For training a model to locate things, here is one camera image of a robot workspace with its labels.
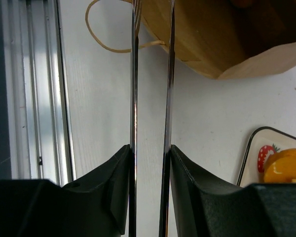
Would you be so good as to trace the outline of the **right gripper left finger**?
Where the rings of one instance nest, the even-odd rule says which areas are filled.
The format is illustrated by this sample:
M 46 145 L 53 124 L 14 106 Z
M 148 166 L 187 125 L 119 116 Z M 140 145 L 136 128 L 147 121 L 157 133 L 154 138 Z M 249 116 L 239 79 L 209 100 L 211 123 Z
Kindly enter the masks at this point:
M 0 237 L 119 237 L 125 233 L 129 145 L 60 187 L 49 180 L 0 180 Z

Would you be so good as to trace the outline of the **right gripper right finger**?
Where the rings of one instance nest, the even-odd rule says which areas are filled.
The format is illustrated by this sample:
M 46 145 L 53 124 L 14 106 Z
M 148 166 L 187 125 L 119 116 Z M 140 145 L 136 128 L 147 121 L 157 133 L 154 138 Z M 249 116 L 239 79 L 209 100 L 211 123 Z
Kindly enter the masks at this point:
M 242 188 L 173 145 L 171 188 L 181 237 L 296 237 L 296 184 Z

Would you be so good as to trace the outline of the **metal tongs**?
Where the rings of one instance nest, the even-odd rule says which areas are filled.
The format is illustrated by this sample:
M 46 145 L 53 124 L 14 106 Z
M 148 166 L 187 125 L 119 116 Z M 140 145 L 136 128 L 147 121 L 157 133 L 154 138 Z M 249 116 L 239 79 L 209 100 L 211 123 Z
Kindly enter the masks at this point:
M 157 120 L 153 121 L 152 116 L 145 119 L 148 114 L 147 109 L 140 109 L 140 105 L 145 105 L 145 102 L 140 102 L 138 77 L 139 72 L 139 31 L 140 19 L 142 14 L 142 1 L 134 0 L 132 2 L 132 48 L 131 48 L 131 116 L 130 116 L 130 148 L 131 148 L 131 168 L 130 168 L 130 194 L 129 194 L 129 235 L 131 237 L 137 234 L 137 188 L 143 186 L 139 181 L 144 178 L 149 178 L 156 181 L 160 178 L 160 213 L 159 213 L 159 229 L 160 237 L 168 236 L 168 220 L 169 220 L 169 192 L 170 192 L 170 148 L 172 135 L 172 100 L 174 87 L 174 68 L 175 68 L 175 2 L 167 1 L 167 6 L 170 9 L 170 39 L 169 39 L 169 55 L 168 55 L 168 77 L 167 77 L 167 95 L 165 105 L 165 124 L 161 127 L 161 117 L 157 116 Z M 154 144 L 153 136 L 157 136 L 158 141 L 163 141 L 163 158 L 156 167 L 161 168 L 160 172 L 155 172 L 152 175 L 147 173 L 138 173 L 138 156 L 141 152 L 139 148 L 146 148 L 144 141 L 148 141 L 150 145 Z

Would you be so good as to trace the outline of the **round orange fake bread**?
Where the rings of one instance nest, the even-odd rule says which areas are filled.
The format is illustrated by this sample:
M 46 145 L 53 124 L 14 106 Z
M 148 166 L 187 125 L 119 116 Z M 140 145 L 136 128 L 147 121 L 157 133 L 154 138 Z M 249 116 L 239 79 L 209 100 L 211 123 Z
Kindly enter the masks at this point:
M 286 149 L 271 155 L 264 165 L 263 182 L 296 182 L 296 149 Z

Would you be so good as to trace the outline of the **brown paper bag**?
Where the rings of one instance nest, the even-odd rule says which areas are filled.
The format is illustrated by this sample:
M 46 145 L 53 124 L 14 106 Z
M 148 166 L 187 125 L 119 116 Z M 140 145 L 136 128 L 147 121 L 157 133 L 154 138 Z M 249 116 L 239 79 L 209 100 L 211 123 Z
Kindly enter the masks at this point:
M 141 21 L 154 37 L 145 47 L 169 49 L 211 79 L 276 75 L 296 66 L 296 0 L 141 1 Z

